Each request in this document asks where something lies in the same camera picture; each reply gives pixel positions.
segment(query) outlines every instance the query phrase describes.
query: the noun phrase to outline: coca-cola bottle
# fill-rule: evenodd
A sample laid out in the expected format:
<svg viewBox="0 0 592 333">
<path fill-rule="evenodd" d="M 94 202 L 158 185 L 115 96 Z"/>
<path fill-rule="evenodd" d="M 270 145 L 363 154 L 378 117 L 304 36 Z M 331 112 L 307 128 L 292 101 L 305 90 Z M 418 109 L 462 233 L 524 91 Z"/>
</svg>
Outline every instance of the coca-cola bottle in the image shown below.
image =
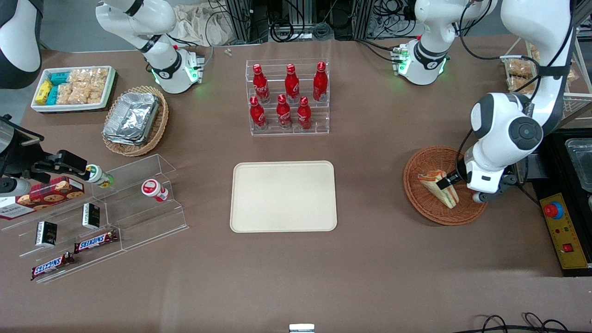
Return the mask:
<svg viewBox="0 0 592 333">
<path fill-rule="evenodd" d="M 255 73 L 255 77 L 253 78 L 255 94 L 257 94 L 261 103 L 269 103 L 269 85 L 260 64 L 256 63 L 253 65 L 253 73 Z"/>
<path fill-rule="evenodd" d="M 249 102 L 251 103 L 251 119 L 253 119 L 255 130 L 266 130 L 267 120 L 265 119 L 265 111 L 263 110 L 263 107 L 259 105 L 259 100 L 256 96 L 251 96 Z"/>
<path fill-rule="evenodd" d="M 286 104 L 286 95 L 280 94 L 278 96 L 278 107 L 275 109 L 278 113 L 279 126 L 284 129 L 292 127 L 292 119 L 290 118 L 290 106 Z"/>
<path fill-rule="evenodd" d="M 288 75 L 286 75 L 286 95 L 288 96 L 289 104 L 296 104 L 300 98 L 300 81 L 296 76 L 296 67 L 294 64 L 289 63 L 286 66 Z"/>
<path fill-rule="evenodd" d="M 327 84 L 329 83 L 329 79 L 327 73 L 325 73 L 326 69 L 327 64 L 324 62 L 321 61 L 317 64 L 317 73 L 314 75 L 313 80 L 313 99 L 317 102 L 327 101 Z"/>
<path fill-rule="evenodd" d="M 300 106 L 298 107 L 298 122 L 303 130 L 310 130 L 311 114 L 312 112 L 308 106 L 308 98 L 306 98 L 306 96 L 300 97 Z"/>
</svg>

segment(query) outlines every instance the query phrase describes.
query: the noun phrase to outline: red switch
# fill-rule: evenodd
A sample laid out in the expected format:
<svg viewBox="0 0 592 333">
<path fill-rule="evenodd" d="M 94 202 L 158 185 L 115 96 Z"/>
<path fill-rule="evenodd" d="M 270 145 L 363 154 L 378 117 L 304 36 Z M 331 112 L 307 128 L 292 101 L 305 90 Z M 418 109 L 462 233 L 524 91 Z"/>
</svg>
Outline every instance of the red switch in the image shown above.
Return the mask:
<svg viewBox="0 0 592 333">
<path fill-rule="evenodd" d="M 574 247 L 571 244 L 563 244 L 563 252 L 574 252 Z"/>
<path fill-rule="evenodd" d="M 563 217 L 563 207 L 557 201 L 553 201 L 543 207 L 545 215 L 558 220 Z"/>
</svg>

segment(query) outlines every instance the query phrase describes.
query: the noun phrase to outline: acrylic bottle rack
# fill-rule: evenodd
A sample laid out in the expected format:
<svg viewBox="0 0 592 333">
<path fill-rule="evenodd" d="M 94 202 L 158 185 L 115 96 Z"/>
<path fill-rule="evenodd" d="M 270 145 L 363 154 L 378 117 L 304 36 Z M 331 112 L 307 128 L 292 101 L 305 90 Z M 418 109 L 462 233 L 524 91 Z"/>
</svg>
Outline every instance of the acrylic bottle rack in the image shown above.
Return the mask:
<svg viewBox="0 0 592 333">
<path fill-rule="evenodd" d="M 319 61 L 324 61 L 327 64 L 327 101 L 317 102 L 313 99 L 313 79 L 317 72 L 317 64 Z M 267 77 L 270 100 L 266 104 L 261 104 L 265 111 L 265 118 L 267 119 L 267 129 L 256 130 L 253 120 L 250 117 L 249 98 L 255 96 L 255 88 L 253 86 L 253 65 L 261 65 L 263 74 Z M 286 88 L 284 80 L 286 78 L 286 65 L 293 63 L 296 67 L 296 75 L 300 80 L 300 96 L 308 97 L 308 105 L 312 112 L 312 126 L 308 130 L 304 130 L 298 124 L 298 104 L 290 105 L 290 116 L 292 118 L 292 127 L 284 130 L 279 126 L 278 114 L 276 108 L 278 106 L 278 95 L 285 94 Z M 326 58 L 310 58 L 310 59 L 273 59 L 273 60 L 247 60 L 245 77 L 246 77 L 246 115 L 249 119 L 249 127 L 252 136 L 272 136 L 272 135 L 319 135 L 329 133 L 330 121 L 330 66 Z"/>
<path fill-rule="evenodd" d="M 138 160 L 108 171 L 115 179 L 111 188 L 102 189 L 86 185 L 87 196 L 80 200 L 67 201 L 64 206 L 45 210 L 23 217 L 23 220 L 8 226 L 5 230 L 16 230 L 19 237 L 19 255 L 30 259 L 31 267 L 42 265 L 60 257 L 66 251 L 73 252 L 74 243 L 91 239 L 94 236 L 115 230 L 119 240 L 74 254 L 75 262 L 60 267 L 35 279 L 46 283 L 68 276 L 76 271 L 90 267 L 116 255 L 138 248 L 160 238 L 188 228 L 183 208 L 174 199 L 173 189 L 166 176 L 175 168 L 160 155 Z M 154 178 L 169 190 L 168 199 L 158 202 L 141 193 L 144 180 Z M 101 226 L 91 230 L 82 226 L 84 203 L 92 203 L 100 208 Z M 56 244 L 50 248 L 35 246 L 37 222 L 47 221 L 57 224 Z M 31 271 L 23 272 L 23 278 L 30 278 Z"/>
</svg>

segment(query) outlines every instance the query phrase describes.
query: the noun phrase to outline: brown tablecloth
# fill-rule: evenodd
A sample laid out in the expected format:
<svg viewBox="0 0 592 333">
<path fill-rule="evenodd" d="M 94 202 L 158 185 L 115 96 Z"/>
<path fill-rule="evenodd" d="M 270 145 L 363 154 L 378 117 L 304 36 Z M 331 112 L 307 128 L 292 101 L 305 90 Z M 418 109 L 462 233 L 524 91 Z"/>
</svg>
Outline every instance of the brown tablecloth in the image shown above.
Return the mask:
<svg viewBox="0 0 592 333">
<path fill-rule="evenodd" d="M 500 55 L 515 37 L 468 41 L 479 54 Z M 498 62 L 473 59 L 455 43 L 442 76 L 417 87 L 354 42 L 223 51 L 203 84 L 166 95 L 169 124 L 153 151 L 177 168 L 175 197 L 191 227 L 45 285 L 29 281 L 33 262 L 19 259 L 18 235 L 2 233 L 3 331 L 260 333 L 311 322 L 317 332 L 441 333 L 480 327 L 478 315 L 492 313 L 523 324 L 524 311 L 592 329 L 592 279 L 559 278 L 540 208 L 522 193 L 509 191 L 459 227 L 426 220 L 405 197 L 408 158 L 430 145 L 458 146 L 474 102 L 505 89 Z M 155 84 L 139 52 L 44 55 L 45 68 L 115 67 L 116 95 Z M 319 56 L 330 58 L 331 134 L 251 137 L 245 61 Z M 45 135 L 49 152 L 67 149 L 105 169 L 133 161 L 104 146 L 104 117 L 28 110 L 22 125 Z M 337 228 L 233 233 L 234 166 L 303 160 L 333 163 Z"/>
</svg>

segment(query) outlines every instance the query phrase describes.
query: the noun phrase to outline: wicker basket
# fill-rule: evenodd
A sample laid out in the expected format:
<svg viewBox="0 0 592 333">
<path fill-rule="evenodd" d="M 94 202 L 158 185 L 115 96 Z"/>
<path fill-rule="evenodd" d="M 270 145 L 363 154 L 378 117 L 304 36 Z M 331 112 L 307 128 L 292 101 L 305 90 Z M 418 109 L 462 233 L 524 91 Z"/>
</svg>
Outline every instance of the wicker basket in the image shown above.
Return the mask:
<svg viewBox="0 0 592 333">
<path fill-rule="evenodd" d="M 169 107 L 166 104 L 165 97 L 156 88 L 141 86 L 141 87 L 132 88 L 132 89 L 128 90 L 127 92 L 139 92 L 139 93 L 149 92 L 151 94 L 158 96 L 158 98 L 160 98 L 160 103 L 159 103 L 158 111 L 157 111 L 158 113 L 156 114 L 156 117 L 154 118 L 154 122 L 152 123 L 152 128 L 150 129 L 150 134 L 148 135 L 148 141 L 145 144 L 143 144 L 141 146 L 122 145 L 121 143 L 111 142 L 103 136 L 103 141 L 105 142 L 105 145 L 107 146 L 107 148 L 110 151 L 118 153 L 118 154 L 122 154 L 124 156 L 134 157 L 134 156 L 144 155 L 145 153 L 148 153 L 149 151 L 154 149 L 154 147 L 156 147 L 156 145 L 158 144 L 158 142 L 162 138 L 162 135 L 165 132 L 166 122 L 169 120 Z M 117 102 L 119 102 L 121 96 L 123 96 L 123 94 L 121 94 L 117 98 L 117 100 L 113 103 L 113 105 L 111 105 L 111 108 L 109 109 L 109 113 L 107 114 L 107 119 L 105 119 L 105 124 L 109 121 L 109 118 L 111 117 L 111 115 L 113 113 L 113 109 L 115 108 L 115 105 L 117 104 Z"/>
<path fill-rule="evenodd" d="M 411 204 L 428 219 L 441 225 L 466 225 L 478 218 L 487 203 L 473 201 L 473 191 L 464 182 L 458 182 L 454 189 L 458 194 L 459 203 L 450 209 L 436 198 L 417 179 L 418 174 L 429 171 L 443 170 L 449 172 L 455 169 L 456 150 L 446 146 L 432 146 L 424 148 L 413 155 L 403 171 L 403 185 Z"/>
</svg>

